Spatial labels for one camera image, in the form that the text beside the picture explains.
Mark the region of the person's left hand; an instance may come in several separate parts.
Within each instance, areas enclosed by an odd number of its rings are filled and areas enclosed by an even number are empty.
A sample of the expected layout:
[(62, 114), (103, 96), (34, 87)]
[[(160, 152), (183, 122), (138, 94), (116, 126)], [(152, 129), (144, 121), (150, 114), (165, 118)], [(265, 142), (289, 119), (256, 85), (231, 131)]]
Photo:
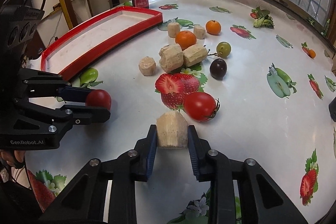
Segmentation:
[(7, 162), (7, 164), (16, 169), (23, 167), (26, 151), (5, 151), (1, 150), (1, 158)]

